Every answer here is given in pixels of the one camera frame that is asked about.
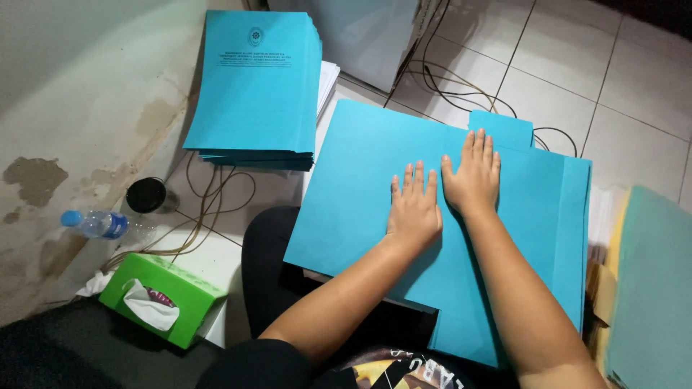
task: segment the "person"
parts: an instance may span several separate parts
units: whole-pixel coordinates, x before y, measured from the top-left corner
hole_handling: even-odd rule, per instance
[[[397,176],[392,179],[392,207],[382,240],[304,296],[280,285],[298,208],[270,209],[253,220],[242,252],[253,340],[226,350],[202,375],[198,388],[606,388],[579,333],[495,211],[500,156],[493,153],[492,138],[483,129],[469,132],[461,154],[456,173],[449,157],[441,158],[444,196],[471,238],[493,319],[516,374],[513,384],[489,378],[500,371],[425,350],[427,339],[416,345],[404,334],[398,341],[407,345],[391,343],[397,341],[397,328],[415,320],[404,318],[403,307],[381,301],[442,232],[437,174],[429,171],[425,184],[418,161],[406,166],[401,187]],[[294,276],[302,278],[302,273]],[[417,328],[408,330],[408,338],[416,338]],[[363,345],[373,347],[357,354]],[[483,369],[489,373],[477,374]]]

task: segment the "blue bottle cap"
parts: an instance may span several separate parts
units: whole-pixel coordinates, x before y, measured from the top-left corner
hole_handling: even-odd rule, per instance
[[[82,213],[78,210],[66,210],[60,217],[60,223],[65,227],[73,227],[82,221]]]

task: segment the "green tissue box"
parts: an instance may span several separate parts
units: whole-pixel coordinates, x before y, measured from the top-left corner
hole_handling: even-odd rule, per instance
[[[177,320],[168,331],[148,325],[125,304],[123,298],[134,279],[165,294],[180,309]],[[227,294],[157,255],[129,254],[98,300],[174,345],[187,349],[207,334]]]

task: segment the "forearm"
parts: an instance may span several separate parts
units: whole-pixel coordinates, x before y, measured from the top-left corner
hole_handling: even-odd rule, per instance
[[[286,341],[313,362],[323,361],[382,301],[416,254],[385,237],[356,263],[286,310],[259,337]]]
[[[579,333],[494,211],[464,216],[505,350],[519,374],[589,364]]]

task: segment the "hand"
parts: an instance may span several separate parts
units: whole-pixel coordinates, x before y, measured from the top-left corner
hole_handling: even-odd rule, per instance
[[[462,214],[495,212],[500,189],[500,155],[493,153],[493,137],[469,131],[462,148],[462,163],[457,174],[452,171],[449,156],[442,156],[444,196]]]
[[[428,185],[423,193],[423,161],[406,166],[403,189],[399,178],[392,179],[392,209],[387,220],[387,235],[397,244],[407,246],[418,255],[425,251],[442,232],[442,214],[437,206],[437,173],[428,173]]]

